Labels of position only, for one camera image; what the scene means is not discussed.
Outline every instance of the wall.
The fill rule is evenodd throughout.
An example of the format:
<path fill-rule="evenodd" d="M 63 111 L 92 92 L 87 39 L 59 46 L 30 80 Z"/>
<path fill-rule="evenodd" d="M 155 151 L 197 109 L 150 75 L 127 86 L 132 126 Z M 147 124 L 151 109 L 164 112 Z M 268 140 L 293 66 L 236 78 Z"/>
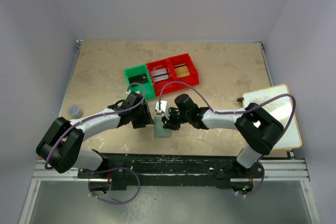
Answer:
<path fill-rule="evenodd" d="M 298 100 L 305 157 L 324 223 L 335 222 L 336 0 L 289 0 L 265 43 L 275 84 Z"/>
<path fill-rule="evenodd" d="M 0 223 L 18 223 L 76 49 L 55 0 L 0 0 L 0 37 Z"/>
<path fill-rule="evenodd" d="M 79 39 L 260 41 L 288 0 L 57 0 Z"/>

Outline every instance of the green box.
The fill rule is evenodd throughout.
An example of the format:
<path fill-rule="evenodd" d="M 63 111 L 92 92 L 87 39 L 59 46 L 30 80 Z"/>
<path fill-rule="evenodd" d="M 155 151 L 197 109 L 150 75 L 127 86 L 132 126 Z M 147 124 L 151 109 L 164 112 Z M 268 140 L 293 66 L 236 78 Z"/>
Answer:
<path fill-rule="evenodd" d="M 130 77 L 138 76 L 140 74 L 145 74 L 147 77 L 147 82 L 143 84 L 143 86 L 146 89 L 145 99 L 155 97 L 155 91 L 154 91 L 152 79 L 151 79 L 151 76 L 149 75 L 146 65 L 139 65 L 133 68 L 126 68 L 124 69 L 124 74 L 125 74 L 128 86 L 130 85 L 130 81 L 129 81 Z M 140 86 L 131 87 L 131 91 L 142 91 L 142 87 Z"/>

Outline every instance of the gray floor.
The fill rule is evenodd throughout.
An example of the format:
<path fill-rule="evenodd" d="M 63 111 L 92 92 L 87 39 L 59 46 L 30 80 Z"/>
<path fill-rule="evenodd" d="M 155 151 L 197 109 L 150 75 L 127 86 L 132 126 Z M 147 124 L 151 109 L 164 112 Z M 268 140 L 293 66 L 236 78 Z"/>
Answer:
<path fill-rule="evenodd" d="M 130 198 L 136 188 L 111 191 Z M 42 182 L 30 223 L 311 223 L 299 182 L 265 182 L 253 196 L 210 187 L 142 187 L 122 206 L 88 197 L 86 182 Z"/>

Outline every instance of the wooden table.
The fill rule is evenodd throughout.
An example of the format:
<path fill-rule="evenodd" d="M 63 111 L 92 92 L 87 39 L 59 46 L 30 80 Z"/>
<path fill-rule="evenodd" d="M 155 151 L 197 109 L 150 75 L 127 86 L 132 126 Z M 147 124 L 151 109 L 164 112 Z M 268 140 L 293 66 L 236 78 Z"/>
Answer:
<path fill-rule="evenodd" d="M 66 110 L 74 103 L 82 108 L 83 116 L 102 111 L 126 98 L 125 68 L 186 52 L 198 69 L 200 84 L 196 89 L 216 109 L 239 108 L 242 105 L 236 100 L 243 93 L 270 85 L 259 43 L 85 40 L 61 116 L 70 119 Z M 174 98 L 181 93 L 204 106 L 200 97 L 188 89 L 164 95 L 163 99 L 174 105 Z M 148 101 L 153 117 L 157 100 Z M 170 138 L 154 138 L 152 125 L 134 130 L 129 124 L 86 140 L 82 148 L 113 153 L 231 156 L 245 145 L 243 137 L 234 130 L 197 130 L 184 124 Z M 286 152 L 276 151 L 276 156 L 286 156 Z"/>

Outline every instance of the white wall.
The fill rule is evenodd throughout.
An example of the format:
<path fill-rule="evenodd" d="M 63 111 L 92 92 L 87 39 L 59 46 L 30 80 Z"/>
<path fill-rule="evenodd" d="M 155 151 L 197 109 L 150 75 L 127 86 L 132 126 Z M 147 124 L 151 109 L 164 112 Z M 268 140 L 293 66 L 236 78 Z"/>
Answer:
<path fill-rule="evenodd" d="M 76 42 L 55 0 L 0 0 L 0 38 L 0 223 L 18 223 Z"/>
<path fill-rule="evenodd" d="M 79 39 L 260 41 L 288 0 L 57 0 Z"/>
<path fill-rule="evenodd" d="M 324 223 L 336 206 L 336 0 L 289 0 L 265 43 L 275 83 L 298 100 L 305 157 Z"/>

